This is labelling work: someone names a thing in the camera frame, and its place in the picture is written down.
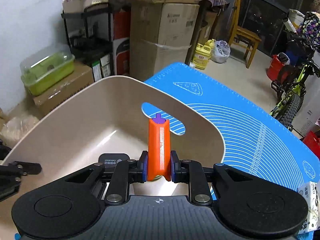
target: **crosshair symbol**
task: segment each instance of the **crosshair symbol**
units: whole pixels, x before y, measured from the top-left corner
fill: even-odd
[[[158,198],[158,199],[156,199],[156,200],[154,200],[156,203],[158,203],[158,204],[161,204],[162,202],[164,202],[164,200],[163,199],[161,199],[161,198]]]

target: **wooden chair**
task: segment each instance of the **wooden chair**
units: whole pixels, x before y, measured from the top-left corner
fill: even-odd
[[[248,60],[248,63],[246,64],[246,68],[249,68],[261,39],[259,38],[259,36],[256,33],[251,32],[245,28],[238,26],[240,4],[241,4],[241,0],[235,0],[234,7],[233,7],[231,29],[230,29],[231,35],[230,35],[230,40],[228,43],[229,43],[229,46],[231,46],[231,44],[234,43],[236,45],[239,45],[239,46],[245,48],[246,52],[244,54],[244,59],[247,59],[248,53],[249,53],[249,51],[251,51],[250,58]],[[234,41],[234,39],[237,35],[241,36],[245,40],[247,40],[248,46],[242,45],[240,43],[236,43]]]

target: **clear plastic bag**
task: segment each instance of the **clear plastic bag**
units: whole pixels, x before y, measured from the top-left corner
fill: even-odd
[[[225,63],[230,56],[230,46],[226,41],[215,41],[211,60],[217,63]]]
[[[33,115],[14,117],[4,125],[1,138],[8,147],[13,148],[38,122],[39,119]]]

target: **green storage box with lid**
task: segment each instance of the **green storage box with lid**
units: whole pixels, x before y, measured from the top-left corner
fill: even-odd
[[[38,96],[74,71],[75,56],[68,46],[49,46],[21,62],[21,80]]]

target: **tile floor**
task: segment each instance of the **tile floor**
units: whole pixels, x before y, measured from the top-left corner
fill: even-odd
[[[219,64],[210,60],[205,70],[198,70],[270,113],[276,105],[276,92],[271,89],[271,80],[266,74],[271,58],[257,50],[250,68],[247,69],[244,53],[245,49],[232,45],[231,55],[226,63]]]

